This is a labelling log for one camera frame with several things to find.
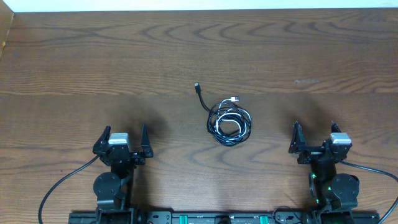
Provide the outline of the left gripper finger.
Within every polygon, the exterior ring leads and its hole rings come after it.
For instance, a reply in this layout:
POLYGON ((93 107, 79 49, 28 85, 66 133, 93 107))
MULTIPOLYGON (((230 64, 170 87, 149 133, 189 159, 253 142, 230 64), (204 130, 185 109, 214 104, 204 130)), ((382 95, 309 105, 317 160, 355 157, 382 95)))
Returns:
POLYGON ((103 155, 109 149, 109 137, 111 132, 111 126, 106 126, 101 136, 93 145, 93 154, 103 155))
POLYGON ((152 158, 154 156, 154 152, 147 135, 146 125, 142 126, 141 148, 145 158, 152 158))

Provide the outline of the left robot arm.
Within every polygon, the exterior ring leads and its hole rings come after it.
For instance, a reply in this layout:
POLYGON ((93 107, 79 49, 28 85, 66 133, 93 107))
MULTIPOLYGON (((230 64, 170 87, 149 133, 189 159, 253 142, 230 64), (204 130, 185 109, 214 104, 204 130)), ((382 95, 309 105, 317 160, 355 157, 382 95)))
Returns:
POLYGON ((129 201, 135 168, 154 156, 146 126, 142 127, 140 151, 131 151, 128 133, 112 133, 107 126, 95 142, 93 153, 111 168, 93 184, 97 196, 96 223, 145 223, 146 216, 131 208, 129 201))

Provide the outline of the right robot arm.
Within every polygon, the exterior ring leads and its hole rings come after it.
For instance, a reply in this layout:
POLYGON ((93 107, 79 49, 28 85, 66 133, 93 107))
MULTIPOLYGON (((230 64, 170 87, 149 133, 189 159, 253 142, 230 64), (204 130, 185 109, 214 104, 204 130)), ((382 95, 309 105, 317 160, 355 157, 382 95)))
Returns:
POLYGON ((289 153, 298 155, 298 164, 310 166, 310 193, 317 201, 315 208, 302 215, 303 223, 354 223, 351 211, 358 206, 359 179, 336 171, 336 164, 346 159, 351 147, 351 138, 335 122, 321 146, 307 145, 301 125, 293 124, 289 153))

